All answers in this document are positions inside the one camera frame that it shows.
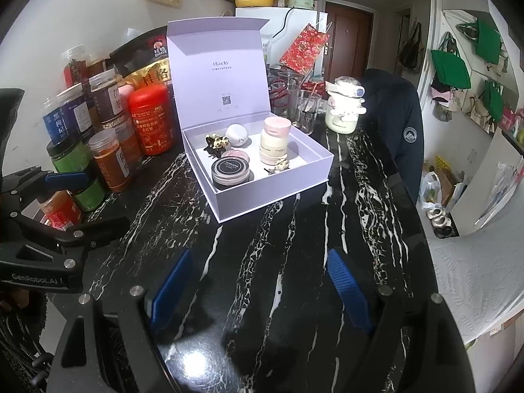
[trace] dark blue jacket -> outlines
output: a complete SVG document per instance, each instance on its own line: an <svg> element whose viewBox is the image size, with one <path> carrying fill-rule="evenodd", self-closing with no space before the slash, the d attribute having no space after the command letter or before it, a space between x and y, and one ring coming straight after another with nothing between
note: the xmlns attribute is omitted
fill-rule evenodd
<svg viewBox="0 0 524 393"><path fill-rule="evenodd" d="M366 89L366 117L378 122L378 132L416 203L424 161L424 130L417 90L404 78L380 69L366 70L361 83Z"/></svg>

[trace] hanging bag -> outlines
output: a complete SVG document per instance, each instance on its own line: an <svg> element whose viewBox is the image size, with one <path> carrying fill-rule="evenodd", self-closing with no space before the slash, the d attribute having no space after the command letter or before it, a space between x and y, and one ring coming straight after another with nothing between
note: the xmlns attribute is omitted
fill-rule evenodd
<svg viewBox="0 0 524 393"><path fill-rule="evenodd" d="M504 108L504 105L502 104L502 95L500 93L500 84L497 84L493 80L486 80L484 82L484 93L482 99L484 106L495 122L500 122L500 119L502 118L502 110Z"/></svg>
<svg viewBox="0 0 524 393"><path fill-rule="evenodd" d="M439 49L431 51L431 57L441 83L461 90L471 88L470 73L460 58L457 42L450 32L446 34Z"/></svg>
<svg viewBox="0 0 524 393"><path fill-rule="evenodd" d="M417 22L411 39L405 44L398 56L400 64L407 69L415 70L419 65L419 51L422 43L422 25Z"/></svg>
<svg viewBox="0 0 524 393"><path fill-rule="evenodd" d="M482 19L475 23L462 23L457 29L475 46L475 53L485 61L498 65L502 40L500 34Z"/></svg>

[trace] floral red card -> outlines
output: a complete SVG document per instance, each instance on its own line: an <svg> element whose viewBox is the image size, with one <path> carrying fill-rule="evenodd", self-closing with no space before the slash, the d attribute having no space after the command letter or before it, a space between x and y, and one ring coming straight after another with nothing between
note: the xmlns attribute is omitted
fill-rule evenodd
<svg viewBox="0 0 524 393"><path fill-rule="evenodd" d="M280 58L280 64L302 75L307 75L326 45L329 35L307 25Z"/></svg>

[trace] green bag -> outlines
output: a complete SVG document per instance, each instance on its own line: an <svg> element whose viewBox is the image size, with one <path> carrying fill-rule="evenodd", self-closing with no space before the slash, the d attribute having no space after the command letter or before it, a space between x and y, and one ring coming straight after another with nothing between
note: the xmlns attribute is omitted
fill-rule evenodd
<svg viewBox="0 0 524 393"><path fill-rule="evenodd" d="M502 110L504 109L502 95L500 94L500 84L497 84L493 80L486 80L484 82L482 101L495 122L500 122Z"/></svg>
<svg viewBox="0 0 524 393"><path fill-rule="evenodd" d="M431 57L441 83L460 90L471 88L470 73L460 58L457 42L450 32L446 34L439 49L431 51Z"/></svg>
<svg viewBox="0 0 524 393"><path fill-rule="evenodd" d="M478 41L476 53L487 62L498 65L502 41L499 33L482 19L477 20Z"/></svg>

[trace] green jar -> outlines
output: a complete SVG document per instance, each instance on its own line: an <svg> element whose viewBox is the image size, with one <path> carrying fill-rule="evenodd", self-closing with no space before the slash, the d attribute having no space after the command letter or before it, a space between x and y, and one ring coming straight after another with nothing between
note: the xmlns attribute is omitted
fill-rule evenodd
<svg viewBox="0 0 524 393"><path fill-rule="evenodd" d="M76 133L66 136L58 144L49 142L46 150L59 173L84 171L91 159L89 150Z"/></svg>
<svg viewBox="0 0 524 393"><path fill-rule="evenodd" d="M97 178L83 191L74 195L75 200L85 212L93 211L95 208L98 208L104 200L104 197L104 189Z"/></svg>

